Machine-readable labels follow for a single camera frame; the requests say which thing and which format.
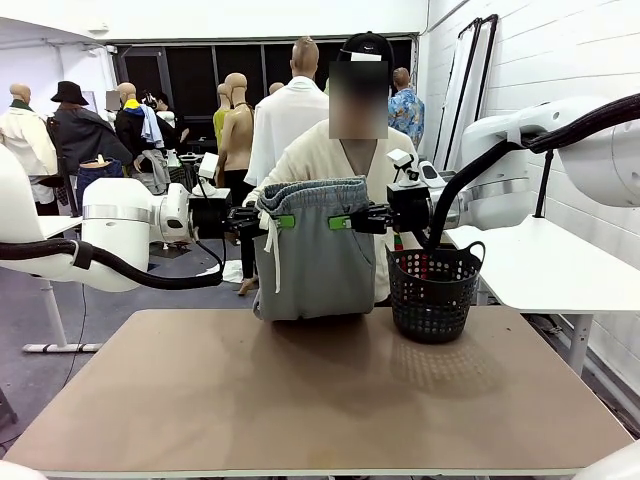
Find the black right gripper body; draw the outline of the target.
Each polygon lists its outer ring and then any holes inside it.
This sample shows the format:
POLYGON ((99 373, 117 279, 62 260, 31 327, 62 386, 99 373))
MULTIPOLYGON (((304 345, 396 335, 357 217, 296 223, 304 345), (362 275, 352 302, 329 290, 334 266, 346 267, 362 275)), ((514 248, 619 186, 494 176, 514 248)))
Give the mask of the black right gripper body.
POLYGON ((387 186, 387 201, 391 211, 391 227, 397 233, 424 231, 429 226, 431 197, 424 184, 387 186))

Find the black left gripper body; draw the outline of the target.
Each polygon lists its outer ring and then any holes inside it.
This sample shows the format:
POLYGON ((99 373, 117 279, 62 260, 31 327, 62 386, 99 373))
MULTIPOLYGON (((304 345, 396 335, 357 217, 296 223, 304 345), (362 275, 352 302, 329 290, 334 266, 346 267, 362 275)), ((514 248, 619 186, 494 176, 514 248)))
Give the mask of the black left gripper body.
POLYGON ((225 202, 190 202, 190 225, 199 239, 223 239, 230 207, 225 202))

